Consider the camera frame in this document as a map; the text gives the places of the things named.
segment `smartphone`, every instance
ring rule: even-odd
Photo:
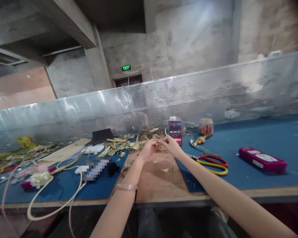
[[[179,146],[182,146],[181,121],[169,121],[169,134],[179,144]]]

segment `green exit sign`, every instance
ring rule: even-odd
[[[122,66],[122,71],[131,70],[131,65]]]

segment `red-handled scissors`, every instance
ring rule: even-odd
[[[195,160],[204,159],[204,160],[208,161],[209,163],[222,165],[225,168],[228,167],[228,164],[224,159],[222,159],[221,157],[215,156],[215,155],[199,155],[199,156],[194,156],[194,155],[189,155],[189,154],[187,154],[187,155],[190,156],[191,158],[195,159]],[[217,160],[221,161],[222,163],[211,160],[210,158],[217,159]]]
[[[218,171],[214,171],[214,170],[211,170],[211,169],[208,169],[209,171],[211,171],[212,173],[216,174],[216,175],[227,175],[228,174],[228,170],[227,170],[227,162],[225,160],[223,160],[222,158],[218,157],[218,156],[215,156],[215,155],[200,155],[200,156],[194,156],[194,155],[190,155],[190,154],[187,154],[190,158],[194,159],[196,162],[198,162],[199,164],[201,165],[208,165],[208,166],[213,166],[213,167],[218,167],[220,169],[222,169],[223,171],[222,172],[218,172]],[[223,162],[222,164],[219,163],[219,162],[215,162],[211,159],[209,159],[208,157],[211,157],[213,159],[217,159],[221,162]]]

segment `doorway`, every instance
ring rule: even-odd
[[[114,81],[115,81],[116,87],[118,88],[118,87],[128,86],[128,82],[129,82],[129,85],[142,83],[142,76],[141,74],[138,74],[138,75],[133,75],[125,78],[115,79]]]

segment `metal barrier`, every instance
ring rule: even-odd
[[[0,110],[0,149],[30,135],[38,144],[114,135],[164,126],[170,116],[185,125],[298,113],[298,52],[142,84]]]

